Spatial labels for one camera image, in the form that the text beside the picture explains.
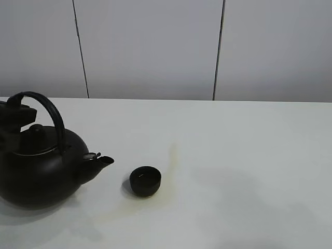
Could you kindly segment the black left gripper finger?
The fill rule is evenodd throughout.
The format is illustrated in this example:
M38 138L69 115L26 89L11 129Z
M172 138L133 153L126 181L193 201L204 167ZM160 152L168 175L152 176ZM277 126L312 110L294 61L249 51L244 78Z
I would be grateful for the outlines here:
M36 121L37 110L27 105L9 107L1 103L1 127L24 127Z
M7 131L1 128L1 150L17 150L20 147L20 132Z

